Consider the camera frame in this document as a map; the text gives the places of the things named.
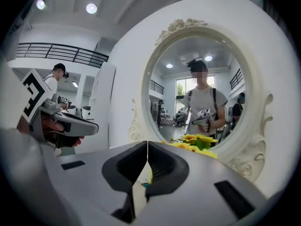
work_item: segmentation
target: railing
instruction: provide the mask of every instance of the railing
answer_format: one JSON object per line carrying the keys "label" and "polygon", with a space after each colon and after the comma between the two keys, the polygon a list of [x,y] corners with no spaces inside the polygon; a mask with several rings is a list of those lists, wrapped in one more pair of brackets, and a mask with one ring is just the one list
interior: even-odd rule
{"label": "railing", "polygon": [[88,49],[55,43],[19,43],[16,57],[60,59],[98,68],[109,58]]}
{"label": "railing", "polygon": [[155,81],[150,81],[150,89],[163,95],[164,87],[160,86]]}
{"label": "railing", "polygon": [[243,73],[241,72],[241,70],[239,69],[236,74],[234,75],[233,79],[230,81],[230,85],[231,85],[231,90],[234,89],[235,86],[237,86],[239,84],[239,82],[242,81],[243,79]]}

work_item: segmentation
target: person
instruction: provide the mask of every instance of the person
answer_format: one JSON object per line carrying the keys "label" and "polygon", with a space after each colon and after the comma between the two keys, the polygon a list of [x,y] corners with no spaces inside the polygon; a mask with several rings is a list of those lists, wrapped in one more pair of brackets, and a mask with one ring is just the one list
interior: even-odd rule
{"label": "person", "polygon": [[157,124],[158,128],[161,126],[161,108],[162,108],[163,100],[159,100],[158,102],[158,115],[157,115]]}
{"label": "person", "polygon": [[[48,87],[56,93],[57,91],[57,82],[60,81],[63,77],[67,78],[69,74],[66,72],[66,67],[62,63],[56,64],[53,67],[53,70],[49,75],[44,79],[44,82]],[[62,109],[67,109],[67,104],[61,104]]]}
{"label": "person", "polygon": [[236,124],[241,116],[241,113],[243,111],[242,104],[244,104],[244,103],[245,103],[245,94],[240,93],[237,98],[237,102],[234,104],[234,106],[232,108],[232,116],[233,116],[232,129],[234,129],[234,127],[236,126]]}
{"label": "person", "polygon": [[[203,134],[215,138],[216,129],[225,125],[225,105],[228,102],[225,95],[207,84],[208,69],[202,60],[195,59],[188,63],[192,78],[197,79],[197,86],[188,91],[182,100],[185,107],[190,108],[191,116],[187,134]],[[198,112],[210,109],[213,121],[206,126],[193,125],[198,118]]]}

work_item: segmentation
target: cap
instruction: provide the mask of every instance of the cap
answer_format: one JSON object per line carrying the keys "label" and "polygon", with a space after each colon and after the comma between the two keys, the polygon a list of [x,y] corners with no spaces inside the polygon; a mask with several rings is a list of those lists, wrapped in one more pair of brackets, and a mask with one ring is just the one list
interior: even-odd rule
{"label": "cap", "polygon": [[190,72],[207,72],[207,66],[202,60],[196,61],[195,59],[191,60],[187,64],[188,68],[190,68]]}
{"label": "cap", "polygon": [[56,64],[53,68],[54,69],[62,69],[64,72],[66,72],[66,67],[62,63]]}

